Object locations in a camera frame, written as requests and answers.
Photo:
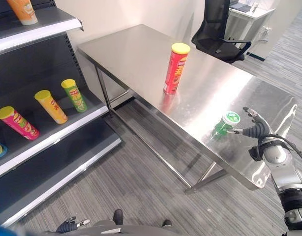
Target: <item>green cup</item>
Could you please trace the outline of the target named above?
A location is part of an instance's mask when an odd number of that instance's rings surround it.
[[[227,111],[214,127],[214,134],[217,136],[226,135],[226,131],[236,126],[240,120],[241,118],[236,112]]]

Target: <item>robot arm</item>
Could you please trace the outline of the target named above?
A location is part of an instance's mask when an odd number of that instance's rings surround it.
[[[256,111],[247,107],[243,109],[253,118],[255,126],[235,128],[228,132],[258,139],[258,146],[249,150],[249,153],[255,161],[264,160],[270,168],[276,192],[285,211],[285,223],[291,230],[287,235],[302,235],[302,172],[295,167],[285,142],[302,158],[301,152],[285,138],[273,134],[267,121]]]

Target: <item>shelf edge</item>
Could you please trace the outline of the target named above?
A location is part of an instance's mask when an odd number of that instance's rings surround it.
[[[63,178],[61,181],[59,181],[57,184],[52,186],[50,189],[48,189],[45,193],[40,195],[38,198],[36,198],[33,202],[25,206],[23,209],[21,209],[18,213],[7,219],[4,223],[1,224],[3,227],[8,227],[17,220],[19,220],[21,217],[25,216],[29,211],[34,209],[37,205],[41,204],[43,201],[45,201],[49,196],[51,196],[53,193],[58,191],[61,187],[63,187],[65,184],[67,184],[70,180],[75,178],[77,175],[82,173],[83,171],[87,170],[87,168],[92,165],[94,162],[96,162],[99,158],[107,154],[109,151],[111,151],[113,148],[115,148],[117,145],[121,143],[121,139],[118,138],[111,144],[109,144],[105,149],[97,153],[94,157],[92,157],[90,160],[79,166],[76,170],[71,172],[69,175],[67,175],[65,178]]]
[[[23,33],[2,38],[0,39],[0,51],[76,28],[82,28],[82,25],[80,21],[75,18],[72,20],[59,22],[53,25],[44,26],[38,29],[32,29]]]
[[[61,138],[67,136],[73,130],[76,130],[80,126],[90,122],[94,118],[97,118],[106,112],[108,112],[108,108],[106,106],[103,106],[103,107],[97,109],[96,111],[88,114],[87,116],[81,118],[80,120],[74,122],[73,124],[69,125],[68,127],[49,136],[48,138],[44,139],[37,145],[29,148],[28,150],[22,152],[20,155],[17,155],[16,157],[12,158],[10,161],[2,164],[0,166],[0,176],[2,176],[4,173],[8,172],[9,170],[13,169],[14,167],[18,166],[22,162],[29,160],[30,157],[33,157],[35,154],[46,149],[47,147],[50,147],[50,146],[58,143]]]

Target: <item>chair backrest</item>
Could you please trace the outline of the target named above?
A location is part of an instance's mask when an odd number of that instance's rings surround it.
[[[230,0],[206,0],[204,20],[192,38],[195,43],[202,38],[224,38],[226,22],[229,16]]]

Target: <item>yellow can lid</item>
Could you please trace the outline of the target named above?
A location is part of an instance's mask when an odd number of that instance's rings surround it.
[[[6,119],[11,115],[14,115],[13,107],[7,106],[0,109],[0,119]]]
[[[34,96],[34,98],[36,100],[43,100],[45,98],[48,98],[51,96],[51,92],[49,92],[48,90],[41,90],[39,92],[37,92]]]
[[[190,52],[190,47],[185,43],[172,44],[172,51],[177,54],[187,54]]]
[[[62,86],[64,89],[73,87],[73,86],[75,86],[75,85],[76,85],[76,82],[75,82],[73,79],[66,79],[66,80],[62,81],[62,83],[61,83],[61,86]]]

